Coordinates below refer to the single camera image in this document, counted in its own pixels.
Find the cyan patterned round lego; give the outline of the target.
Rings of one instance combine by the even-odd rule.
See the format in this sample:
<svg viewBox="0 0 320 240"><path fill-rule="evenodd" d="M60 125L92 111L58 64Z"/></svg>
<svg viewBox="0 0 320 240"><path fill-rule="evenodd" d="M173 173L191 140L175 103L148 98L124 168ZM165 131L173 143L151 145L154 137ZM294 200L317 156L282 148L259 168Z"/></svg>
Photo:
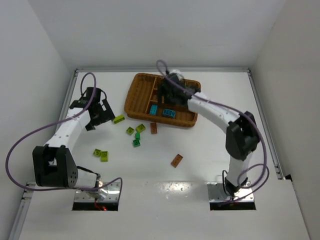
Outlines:
<svg viewBox="0 0 320 240"><path fill-rule="evenodd" d="M164 109L162 112L162 116L166 118L174 119L176 117L176 112L171 109Z"/></svg>

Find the cyan long lego brick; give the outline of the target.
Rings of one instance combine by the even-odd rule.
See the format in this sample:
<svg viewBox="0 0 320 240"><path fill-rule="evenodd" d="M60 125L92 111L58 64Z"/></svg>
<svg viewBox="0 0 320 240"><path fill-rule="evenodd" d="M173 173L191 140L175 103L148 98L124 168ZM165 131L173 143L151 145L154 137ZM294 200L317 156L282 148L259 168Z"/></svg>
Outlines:
<svg viewBox="0 0 320 240"><path fill-rule="evenodd" d="M152 104L149 110L149 114L152 116L156 116L157 115L157 110L158 110L158 106L155 104Z"/></svg>

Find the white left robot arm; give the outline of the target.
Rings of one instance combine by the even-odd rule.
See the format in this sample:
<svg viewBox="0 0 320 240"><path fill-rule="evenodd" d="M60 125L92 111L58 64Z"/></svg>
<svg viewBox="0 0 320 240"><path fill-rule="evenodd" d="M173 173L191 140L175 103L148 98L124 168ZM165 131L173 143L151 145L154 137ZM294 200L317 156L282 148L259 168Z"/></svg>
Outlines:
<svg viewBox="0 0 320 240"><path fill-rule="evenodd" d="M80 99L70 105L66 121L43 146L32 152L35 181L39 187L79 189L99 192L101 176L78 166L72 155L73 148L83 130L92 131L112 121L115 115L100 88L87 87Z"/></svg>

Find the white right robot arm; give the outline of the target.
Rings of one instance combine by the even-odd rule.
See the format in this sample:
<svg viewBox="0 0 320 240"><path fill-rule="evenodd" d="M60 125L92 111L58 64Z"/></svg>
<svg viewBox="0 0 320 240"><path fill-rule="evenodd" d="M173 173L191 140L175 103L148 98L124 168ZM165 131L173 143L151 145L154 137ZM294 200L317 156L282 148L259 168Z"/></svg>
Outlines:
<svg viewBox="0 0 320 240"><path fill-rule="evenodd" d="M158 101L186 107L211 121L225 133L225 149L230 155L229 169L223 178L225 193L231 197L248 181L251 154L257 148L260 137L251 123L242 115L226 107L209 103L200 88L187 87L179 70L166 70L165 78L158 84Z"/></svg>

